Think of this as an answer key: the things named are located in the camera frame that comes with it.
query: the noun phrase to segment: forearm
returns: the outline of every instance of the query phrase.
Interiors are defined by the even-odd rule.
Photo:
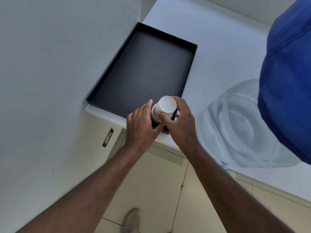
[[[121,148],[106,164],[25,225],[24,232],[94,232],[120,184],[140,158]]]
[[[226,231],[293,231],[262,206],[200,146],[182,150],[196,171]]]

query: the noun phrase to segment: hand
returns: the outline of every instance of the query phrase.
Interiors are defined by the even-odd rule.
[[[172,121],[165,113],[158,112],[158,116],[169,129],[173,140],[180,150],[184,153],[185,149],[198,145],[199,141],[196,136],[194,117],[186,101],[177,96],[173,96],[177,102],[177,109],[180,115],[176,115],[177,120]]]
[[[154,140],[162,132],[164,124],[158,125],[155,129],[151,127],[151,105],[152,100],[130,113],[126,120],[125,147],[134,149],[142,155],[149,149]]]

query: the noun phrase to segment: transparent water jug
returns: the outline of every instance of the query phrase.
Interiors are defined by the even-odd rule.
[[[240,167],[286,167],[300,159],[282,145],[260,116],[259,80],[225,91],[196,121],[201,145],[216,160]]]

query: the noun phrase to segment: gray shoe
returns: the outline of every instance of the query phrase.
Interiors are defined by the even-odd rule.
[[[132,208],[123,219],[121,233],[139,233],[139,210]]]

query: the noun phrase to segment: person's right arm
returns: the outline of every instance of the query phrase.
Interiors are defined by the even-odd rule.
[[[194,117],[189,106],[184,99],[174,99],[180,111],[178,119],[172,121],[165,113],[159,113],[159,117],[193,166],[226,231],[293,233],[231,178],[202,148],[196,136]]]

